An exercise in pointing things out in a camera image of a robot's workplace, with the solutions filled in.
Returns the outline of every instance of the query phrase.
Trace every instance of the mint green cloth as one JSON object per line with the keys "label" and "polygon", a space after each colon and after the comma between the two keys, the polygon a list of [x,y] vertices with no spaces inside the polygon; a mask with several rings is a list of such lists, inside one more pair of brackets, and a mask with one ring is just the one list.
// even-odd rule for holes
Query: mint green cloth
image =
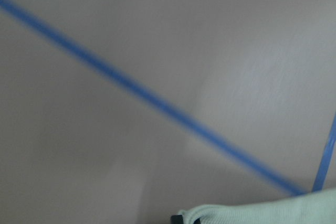
{"label": "mint green cloth", "polygon": [[252,205],[202,205],[179,212],[184,224],[333,224],[336,223],[336,189]]}

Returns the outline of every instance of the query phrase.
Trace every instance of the blue stripe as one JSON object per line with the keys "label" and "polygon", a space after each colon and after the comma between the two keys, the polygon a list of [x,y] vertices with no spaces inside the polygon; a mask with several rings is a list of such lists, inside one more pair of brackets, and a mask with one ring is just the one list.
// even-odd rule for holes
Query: blue stripe
{"label": "blue stripe", "polygon": [[322,187],[324,185],[324,181],[325,181],[325,178],[327,177],[327,172],[330,166],[330,161],[331,161],[332,153],[334,150],[335,141],[336,141],[336,115],[334,117],[334,121],[331,126],[327,144],[324,148],[320,167],[316,174],[316,178],[315,178],[312,191],[322,190]]}
{"label": "blue stripe", "polygon": [[152,105],[155,109],[159,110],[173,121],[176,121],[181,126],[200,136],[208,143],[214,145],[224,154],[229,154],[231,157],[240,161],[246,167],[254,170],[257,174],[269,182],[273,183],[279,188],[282,188],[292,195],[302,195],[306,193],[304,189],[285,179],[283,176],[273,171],[270,167],[261,163],[240,148],[229,143],[224,137],[218,135],[217,133],[208,129],[206,126],[192,119],[187,114],[174,107],[172,104],[168,103],[146,87],[137,83],[135,80],[132,80],[126,74],[103,61],[97,55],[86,50],[75,41],[67,38],[65,35],[56,31],[54,28],[39,20],[37,17],[20,8],[12,1],[0,0],[0,7],[58,46],[69,51],[78,60],[85,62],[88,66],[94,68],[105,77],[116,82],[121,87],[133,93],[136,97],[141,98],[143,101]]}

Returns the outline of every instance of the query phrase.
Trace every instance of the dark object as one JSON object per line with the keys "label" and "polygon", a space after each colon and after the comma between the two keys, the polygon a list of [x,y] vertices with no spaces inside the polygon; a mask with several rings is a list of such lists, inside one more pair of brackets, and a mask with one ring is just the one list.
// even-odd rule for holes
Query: dark object
{"label": "dark object", "polygon": [[[183,224],[182,215],[172,215],[170,217],[170,224]],[[201,224],[200,219],[195,220],[194,224]]]}

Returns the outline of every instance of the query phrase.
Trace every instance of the white surface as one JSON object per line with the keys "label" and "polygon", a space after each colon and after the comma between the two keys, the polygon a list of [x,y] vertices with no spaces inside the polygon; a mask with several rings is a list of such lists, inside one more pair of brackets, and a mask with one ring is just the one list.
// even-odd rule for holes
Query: white surface
{"label": "white surface", "polygon": [[[336,0],[14,1],[311,188]],[[286,197],[4,12],[0,46],[1,223],[167,223]]]}

